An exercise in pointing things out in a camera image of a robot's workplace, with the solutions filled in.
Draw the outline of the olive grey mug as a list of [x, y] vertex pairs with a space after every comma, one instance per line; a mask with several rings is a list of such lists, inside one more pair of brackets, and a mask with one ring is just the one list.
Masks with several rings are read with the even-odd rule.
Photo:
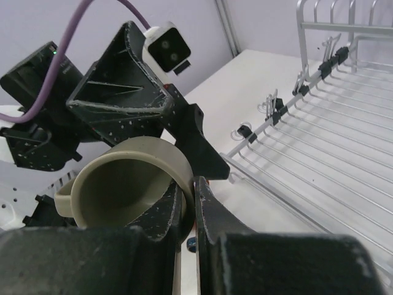
[[171, 182], [182, 190], [181, 240], [195, 220], [193, 171], [161, 138], [128, 138], [88, 163], [55, 193], [58, 214], [81, 228], [125, 226], [159, 201]]

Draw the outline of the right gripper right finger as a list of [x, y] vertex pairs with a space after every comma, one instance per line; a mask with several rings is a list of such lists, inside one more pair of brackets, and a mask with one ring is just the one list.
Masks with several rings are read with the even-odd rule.
[[196, 253], [200, 294], [261, 294], [263, 235], [243, 224], [195, 178]]

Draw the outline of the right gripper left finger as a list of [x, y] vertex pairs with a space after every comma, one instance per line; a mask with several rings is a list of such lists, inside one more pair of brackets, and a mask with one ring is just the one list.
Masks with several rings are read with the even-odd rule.
[[181, 293], [182, 190], [173, 181], [130, 224], [122, 247], [123, 294]]

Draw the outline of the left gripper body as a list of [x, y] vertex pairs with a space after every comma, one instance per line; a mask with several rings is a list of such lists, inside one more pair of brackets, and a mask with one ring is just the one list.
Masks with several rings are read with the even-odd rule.
[[[1, 77], [1, 87], [25, 112], [35, 102], [57, 46], [48, 42]], [[70, 160], [80, 161], [80, 143], [97, 142], [98, 135], [67, 107], [66, 101], [82, 80], [82, 73], [64, 57], [43, 108], [28, 122], [1, 127], [1, 139], [12, 162], [20, 168], [58, 171]]]

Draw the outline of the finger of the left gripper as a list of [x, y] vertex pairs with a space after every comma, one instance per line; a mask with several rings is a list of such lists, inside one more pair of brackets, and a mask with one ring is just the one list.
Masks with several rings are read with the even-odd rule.
[[68, 109], [110, 146], [138, 136], [161, 137], [160, 119], [171, 98], [142, 61], [145, 37], [132, 22], [124, 23], [79, 82]]
[[201, 108], [188, 103], [174, 84], [165, 84], [163, 88], [169, 95], [169, 110], [160, 117], [160, 122], [186, 156], [193, 175], [207, 180], [227, 179], [230, 167], [204, 136]]

